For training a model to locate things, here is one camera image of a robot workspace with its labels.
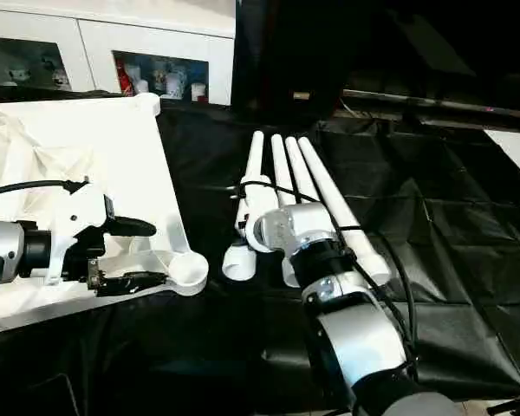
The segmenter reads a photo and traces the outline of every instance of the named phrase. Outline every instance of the wire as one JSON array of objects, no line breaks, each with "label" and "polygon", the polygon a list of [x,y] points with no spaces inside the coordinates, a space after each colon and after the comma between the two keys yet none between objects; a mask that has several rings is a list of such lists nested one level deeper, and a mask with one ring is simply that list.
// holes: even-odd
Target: wire
[{"label": "wire", "polygon": [[70,193],[76,192],[78,189],[86,185],[88,182],[72,182],[71,180],[33,180],[29,182],[20,182],[18,184],[11,184],[0,186],[0,194],[13,191],[21,191],[29,188],[42,188],[45,186],[60,186]]},{"label": "wire", "polygon": [[393,249],[391,243],[389,243],[389,240],[387,240],[387,238],[378,231],[376,231],[375,234],[381,239],[383,245],[385,245],[387,251],[389,252],[389,255],[395,263],[397,271],[399,272],[399,278],[402,282],[403,289],[405,291],[406,303],[408,307],[408,326],[410,327],[410,336],[415,346],[416,341],[418,340],[418,318],[416,314],[416,305],[414,303],[414,296],[412,287],[410,285],[410,280],[406,275],[405,266],[400,261],[399,256],[397,256],[397,252]]}]

